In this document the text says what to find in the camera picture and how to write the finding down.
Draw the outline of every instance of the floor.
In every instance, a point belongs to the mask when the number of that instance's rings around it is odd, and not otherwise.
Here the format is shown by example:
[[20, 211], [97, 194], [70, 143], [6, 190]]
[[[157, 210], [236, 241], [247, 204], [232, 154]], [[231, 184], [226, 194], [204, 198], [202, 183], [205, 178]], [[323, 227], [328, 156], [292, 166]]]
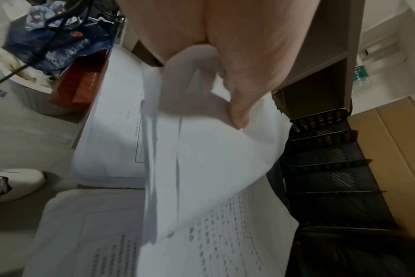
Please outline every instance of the floor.
[[21, 276], [46, 202], [58, 192], [76, 188], [69, 180], [76, 131], [72, 117], [61, 120], [38, 114], [12, 93], [0, 97], [0, 170], [36, 168], [48, 176], [41, 189], [0, 204], [0, 277]]

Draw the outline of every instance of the hand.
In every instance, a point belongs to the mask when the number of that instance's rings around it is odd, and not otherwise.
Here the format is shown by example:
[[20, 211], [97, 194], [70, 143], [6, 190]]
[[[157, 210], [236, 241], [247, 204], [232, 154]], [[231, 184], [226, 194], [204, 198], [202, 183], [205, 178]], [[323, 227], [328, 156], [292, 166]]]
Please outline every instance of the hand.
[[249, 124], [254, 104], [280, 85], [320, 0], [117, 0], [145, 47], [162, 63], [194, 44], [216, 47], [235, 93], [229, 117]]

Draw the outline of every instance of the white shoe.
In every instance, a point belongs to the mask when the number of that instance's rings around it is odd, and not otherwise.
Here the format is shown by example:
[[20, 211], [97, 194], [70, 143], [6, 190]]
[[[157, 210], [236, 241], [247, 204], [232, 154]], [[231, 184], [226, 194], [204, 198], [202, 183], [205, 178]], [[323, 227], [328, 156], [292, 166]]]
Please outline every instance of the white shoe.
[[0, 170], [0, 202], [18, 199], [46, 182], [45, 175], [36, 169]]

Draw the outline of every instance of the white basket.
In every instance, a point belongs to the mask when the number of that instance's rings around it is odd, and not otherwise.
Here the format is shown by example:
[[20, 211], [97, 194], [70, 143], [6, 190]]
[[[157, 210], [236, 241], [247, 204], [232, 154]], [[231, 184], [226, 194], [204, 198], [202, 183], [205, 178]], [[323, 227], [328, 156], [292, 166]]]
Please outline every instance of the white basket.
[[[10, 71], [0, 62], [0, 78], [8, 74], [10, 74]], [[42, 87], [17, 75], [1, 84], [0, 89], [12, 92], [23, 105], [39, 114], [65, 115], [72, 113], [68, 109], [49, 103], [51, 88]]]

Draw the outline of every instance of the white paper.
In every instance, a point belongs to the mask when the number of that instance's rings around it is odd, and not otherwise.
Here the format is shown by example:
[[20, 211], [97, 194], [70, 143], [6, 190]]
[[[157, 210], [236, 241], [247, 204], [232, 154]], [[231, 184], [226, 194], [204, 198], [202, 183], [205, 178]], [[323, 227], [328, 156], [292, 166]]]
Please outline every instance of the white paper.
[[144, 241], [187, 226], [265, 175], [282, 154], [291, 123], [268, 93], [237, 130], [218, 54], [192, 46], [163, 69], [144, 67], [143, 132], [148, 153]]
[[144, 187], [143, 95], [141, 61], [114, 45], [74, 154], [75, 181], [96, 187]]
[[137, 276], [284, 276], [298, 225], [264, 176], [189, 227], [144, 245]]
[[24, 277], [134, 277], [144, 191], [71, 190], [50, 200]]

